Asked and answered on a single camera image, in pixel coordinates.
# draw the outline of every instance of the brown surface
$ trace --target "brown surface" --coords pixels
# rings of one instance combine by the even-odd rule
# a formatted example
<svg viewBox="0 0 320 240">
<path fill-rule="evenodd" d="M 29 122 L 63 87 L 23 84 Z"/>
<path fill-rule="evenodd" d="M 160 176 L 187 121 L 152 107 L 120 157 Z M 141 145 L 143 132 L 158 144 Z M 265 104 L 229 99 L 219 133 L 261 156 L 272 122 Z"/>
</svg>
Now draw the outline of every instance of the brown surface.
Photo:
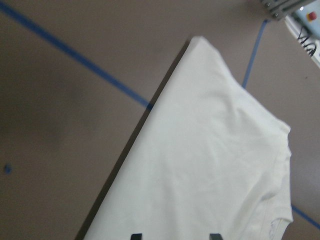
<svg viewBox="0 0 320 240">
<path fill-rule="evenodd" d="M 5 2 L 149 100 L 193 35 L 241 82 L 267 16 L 253 0 Z M 13 167 L 0 239 L 72 240 L 145 109 L 3 13 L 0 33 L 0 164 Z M 318 222 L 319 76 L 284 22 L 269 23 L 247 89 L 292 127 L 292 202 Z M 295 220 L 283 239 L 319 239 Z"/>
</svg>

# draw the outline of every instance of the blue line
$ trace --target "blue line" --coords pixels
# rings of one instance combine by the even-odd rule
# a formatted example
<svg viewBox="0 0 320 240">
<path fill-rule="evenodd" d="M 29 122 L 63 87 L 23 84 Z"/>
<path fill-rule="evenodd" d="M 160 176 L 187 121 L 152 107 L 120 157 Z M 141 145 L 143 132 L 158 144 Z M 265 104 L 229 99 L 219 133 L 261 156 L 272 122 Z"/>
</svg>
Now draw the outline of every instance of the blue line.
<svg viewBox="0 0 320 240">
<path fill-rule="evenodd" d="M 297 208 L 294 205 L 291 205 L 292 210 L 295 211 L 297 214 L 299 214 L 301 217 L 303 217 L 307 222 L 315 226 L 317 229 L 320 230 L 320 224 L 317 223 L 315 220 L 313 220 L 311 217 L 309 217 L 307 214 L 305 214 L 303 211 L 301 211 L 299 208 Z"/>
<path fill-rule="evenodd" d="M 12 9 L 10 6 L 6 5 L 5 3 L 0 1 L 0 9 L 7 14 L 9 17 L 20 23 L 21 25 L 25 26 L 30 31 L 37 34 L 42 39 L 46 40 L 47 42 L 54 45 L 56 48 L 60 49 L 62 52 L 69 55 L 71 58 L 76 60 L 78 63 L 85 66 L 87 69 L 91 70 L 98 76 L 102 77 L 104 80 L 121 90 L 123 93 L 127 94 L 129 97 L 146 107 L 148 110 L 151 110 L 153 105 L 149 103 L 146 99 L 138 95 L 135 91 L 131 90 L 129 87 L 121 83 L 119 80 L 115 79 L 109 73 L 101 69 L 98 65 L 87 59 L 85 56 L 81 55 L 80 53 L 76 52 L 70 46 L 41 28 L 39 25 L 28 19 L 26 16 L 22 15 L 21 13 L 17 12 L 16 10 Z"/>
<path fill-rule="evenodd" d="M 242 82 L 242 87 L 245 89 L 247 87 L 247 83 L 248 83 L 248 80 L 249 80 L 249 76 L 250 76 L 250 73 L 251 73 L 251 69 L 252 69 L 252 66 L 254 65 L 254 61 L 255 61 L 255 58 L 256 58 L 256 54 L 257 54 L 257 51 L 258 51 L 258 47 L 259 47 L 259 43 L 260 43 L 260 40 L 261 40 L 261 37 L 262 37 L 262 34 L 264 33 L 264 29 L 267 25 L 267 23 L 269 22 L 269 20 L 265 19 L 260 27 L 260 30 L 259 30 L 259 33 L 258 33 L 258 36 L 255 40 L 255 44 L 254 44 L 254 47 L 253 47 L 253 50 L 252 50 L 252 53 L 251 53 L 251 58 L 250 58 L 250 61 L 249 61 L 249 64 L 248 64 L 248 67 L 246 69 L 246 72 L 245 72 L 245 75 L 244 75 L 244 79 L 243 79 L 243 82 Z"/>
</svg>

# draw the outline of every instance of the fabric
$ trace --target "fabric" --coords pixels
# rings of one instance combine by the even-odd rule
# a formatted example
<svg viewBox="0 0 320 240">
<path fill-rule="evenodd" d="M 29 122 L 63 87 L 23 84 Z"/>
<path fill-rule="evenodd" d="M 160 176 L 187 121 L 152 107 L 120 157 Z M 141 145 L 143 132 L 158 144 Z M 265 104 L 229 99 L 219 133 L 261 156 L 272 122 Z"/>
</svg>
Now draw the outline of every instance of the fabric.
<svg viewBox="0 0 320 240">
<path fill-rule="evenodd" d="M 289 131 L 194 37 L 85 239 L 274 239 L 293 220 Z"/>
</svg>

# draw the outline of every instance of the blue tape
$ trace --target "blue tape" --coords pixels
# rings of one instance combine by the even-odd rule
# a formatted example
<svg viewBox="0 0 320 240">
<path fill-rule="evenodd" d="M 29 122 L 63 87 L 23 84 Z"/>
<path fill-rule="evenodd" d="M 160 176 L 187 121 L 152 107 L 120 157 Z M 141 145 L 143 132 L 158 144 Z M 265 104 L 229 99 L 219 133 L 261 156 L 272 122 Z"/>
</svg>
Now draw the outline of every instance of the blue tape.
<svg viewBox="0 0 320 240">
<path fill-rule="evenodd" d="M 258 36 L 256 37 L 255 44 L 254 44 L 254 47 L 253 47 L 253 50 L 252 50 L 252 53 L 251 53 L 250 61 L 249 61 L 249 64 L 248 64 L 248 67 L 246 69 L 246 72 L 245 72 L 245 75 L 244 75 L 244 79 L 243 79 L 243 82 L 242 82 L 242 87 L 244 89 L 247 87 L 247 83 L 248 83 L 248 80 L 249 80 L 249 76 L 250 76 L 252 67 L 254 65 L 254 61 L 255 61 L 255 58 L 256 58 L 256 55 L 257 55 L 257 51 L 258 51 L 258 47 L 259 47 L 259 44 L 260 44 L 260 41 L 261 41 L 261 38 L 262 38 L 262 34 L 264 33 L 265 27 L 266 27 L 268 22 L 269 22 L 269 20 L 267 20 L 267 19 L 265 19 L 262 22 L 262 25 L 260 27 Z"/>
<path fill-rule="evenodd" d="M 300 215 L 302 218 L 304 218 L 307 222 L 315 226 L 317 229 L 320 230 L 320 224 L 317 223 L 315 220 L 313 220 L 311 217 L 309 217 L 307 214 L 305 214 L 303 211 L 301 211 L 299 208 L 297 208 L 294 205 L 291 205 L 292 210 L 295 211 L 298 215 Z"/>
<path fill-rule="evenodd" d="M 76 60 L 78 63 L 85 66 L 87 69 L 91 70 L 116 88 L 118 88 L 120 91 L 140 103 L 142 106 L 146 107 L 148 110 L 151 110 L 153 105 L 149 103 L 146 99 L 138 95 L 135 91 L 121 83 L 119 80 L 115 79 L 113 76 L 111 76 L 109 73 L 101 69 L 98 65 L 87 59 L 85 56 L 81 55 L 74 49 L 72 49 L 70 46 L 41 28 L 39 25 L 22 15 L 21 13 L 17 12 L 10 6 L 6 5 L 5 3 L 0 1 L 0 9 L 2 12 L 7 14 L 9 17 L 29 29 L 31 32 L 37 34 L 42 39 L 46 40 L 47 42 L 54 45 L 56 48 L 60 49 L 65 54 L 69 55 L 71 58 Z"/>
</svg>

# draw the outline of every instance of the red button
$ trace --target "red button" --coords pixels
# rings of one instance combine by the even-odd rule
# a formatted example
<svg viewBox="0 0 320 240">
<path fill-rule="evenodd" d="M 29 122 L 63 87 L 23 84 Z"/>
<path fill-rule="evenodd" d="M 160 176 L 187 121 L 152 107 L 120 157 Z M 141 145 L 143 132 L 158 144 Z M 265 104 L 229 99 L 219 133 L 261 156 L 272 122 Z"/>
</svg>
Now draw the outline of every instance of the red button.
<svg viewBox="0 0 320 240">
<path fill-rule="evenodd" d="M 306 18 L 308 19 L 309 22 L 311 22 L 311 21 L 317 19 L 317 14 L 315 11 L 313 11 L 313 12 L 307 14 Z"/>
</svg>

